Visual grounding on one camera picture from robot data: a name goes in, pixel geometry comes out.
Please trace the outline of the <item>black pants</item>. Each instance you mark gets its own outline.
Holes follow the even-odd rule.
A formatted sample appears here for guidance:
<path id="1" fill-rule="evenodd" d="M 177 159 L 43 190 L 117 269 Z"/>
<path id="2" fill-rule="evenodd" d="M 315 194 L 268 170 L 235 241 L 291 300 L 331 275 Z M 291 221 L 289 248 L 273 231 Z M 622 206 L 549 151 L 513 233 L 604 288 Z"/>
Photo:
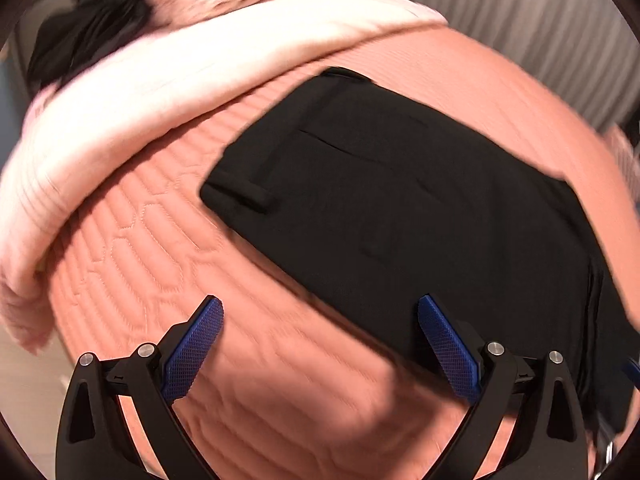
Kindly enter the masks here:
<path id="1" fill-rule="evenodd" d="M 297 284 L 475 401 L 456 328 L 559 351 L 588 417 L 626 424 L 639 336 L 573 189 L 342 68 L 298 86 L 213 166 L 202 202 Z"/>

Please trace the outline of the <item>orange quilted bedspread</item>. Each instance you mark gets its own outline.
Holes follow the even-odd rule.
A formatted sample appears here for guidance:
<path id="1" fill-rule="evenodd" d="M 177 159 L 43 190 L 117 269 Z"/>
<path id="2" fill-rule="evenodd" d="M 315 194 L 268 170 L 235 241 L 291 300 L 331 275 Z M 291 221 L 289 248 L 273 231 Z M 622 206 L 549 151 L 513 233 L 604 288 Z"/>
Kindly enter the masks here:
<path id="1" fill-rule="evenodd" d="M 464 122 L 567 180 L 639 315 L 639 220 L 604 141 L 517 65 L 450 28 L 416 29 L 320 58 L 165 134 L 115 171 L 49 252 L 49 298 L 73 358 L 128 356 L 207 295 L 224 329 L 189 394 L 183 427 L 225 479 L 417 479 L 464 406 L 337 321 L 233 237 L 198 198 L 248 124 L 329 66 Z"/>

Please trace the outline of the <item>light pink blanket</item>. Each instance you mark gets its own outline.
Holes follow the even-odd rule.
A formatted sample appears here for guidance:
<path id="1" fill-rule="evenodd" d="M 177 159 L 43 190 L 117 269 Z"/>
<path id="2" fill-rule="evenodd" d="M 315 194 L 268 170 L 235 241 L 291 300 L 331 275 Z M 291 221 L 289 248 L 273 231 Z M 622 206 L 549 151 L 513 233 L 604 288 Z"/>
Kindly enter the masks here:
<path id="1" fill-rule="evenodd" d="M 169 130 L 292 68 L 442 14 L 410 0 L 266 0 L 150 32 L 35 102 L 1 175 L 1 321 L 35 352 L 53 314 L 39 266 L 66 220 Z"/>

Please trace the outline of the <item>grey pleated curtain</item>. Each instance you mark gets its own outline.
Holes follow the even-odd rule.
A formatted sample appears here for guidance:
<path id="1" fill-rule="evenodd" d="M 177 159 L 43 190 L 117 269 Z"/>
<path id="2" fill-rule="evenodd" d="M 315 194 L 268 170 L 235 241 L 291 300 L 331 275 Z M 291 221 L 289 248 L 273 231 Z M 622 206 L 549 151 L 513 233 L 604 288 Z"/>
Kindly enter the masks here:
<path id="1" fill-rule="evenodd" d="M 599 132 L 639 104 L 639 41 L 613 0 L 412 0 L 518 64 Z"/>

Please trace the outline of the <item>black garment near headboard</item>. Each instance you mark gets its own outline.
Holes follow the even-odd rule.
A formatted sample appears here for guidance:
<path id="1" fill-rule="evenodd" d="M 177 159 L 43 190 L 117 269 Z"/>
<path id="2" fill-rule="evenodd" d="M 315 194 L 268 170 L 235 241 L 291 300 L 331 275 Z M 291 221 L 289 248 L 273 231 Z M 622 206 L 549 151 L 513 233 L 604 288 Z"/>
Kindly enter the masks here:
<path id="1" fill-rule="evenodd" d="M 146 0 L 74 0 L 70 10 L 40 25 L 26 72 L 29 87 L 64 87 L 136 39 L 151 16 Z"/>

